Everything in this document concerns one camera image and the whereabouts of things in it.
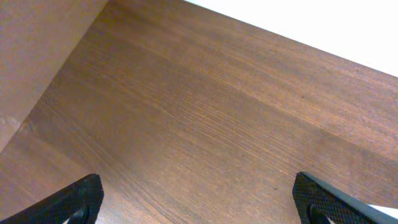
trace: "white wall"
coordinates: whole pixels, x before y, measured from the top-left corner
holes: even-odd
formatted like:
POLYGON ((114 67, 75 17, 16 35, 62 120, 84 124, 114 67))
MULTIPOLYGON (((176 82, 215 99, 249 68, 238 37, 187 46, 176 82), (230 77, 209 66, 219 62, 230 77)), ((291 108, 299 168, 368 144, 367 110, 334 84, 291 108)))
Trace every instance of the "white wall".
POLYGON ((188 1, 398 77, 398 1, 188 1))

